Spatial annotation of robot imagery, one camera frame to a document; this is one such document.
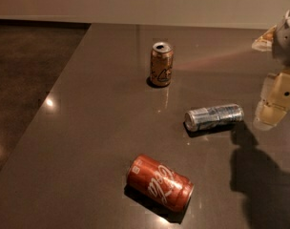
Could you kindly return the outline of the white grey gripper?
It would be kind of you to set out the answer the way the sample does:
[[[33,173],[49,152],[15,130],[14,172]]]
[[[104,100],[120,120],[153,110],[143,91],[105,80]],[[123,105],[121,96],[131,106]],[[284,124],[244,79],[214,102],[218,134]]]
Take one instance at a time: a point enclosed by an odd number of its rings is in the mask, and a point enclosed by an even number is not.
[[[280,22],[267,30],[253,44],[259,52],[273,52],[280,64],[290,67],[290,9]],[[290,111],[290,68],[269,73],[264,79],[254,125],[262,131],[276,127]]]

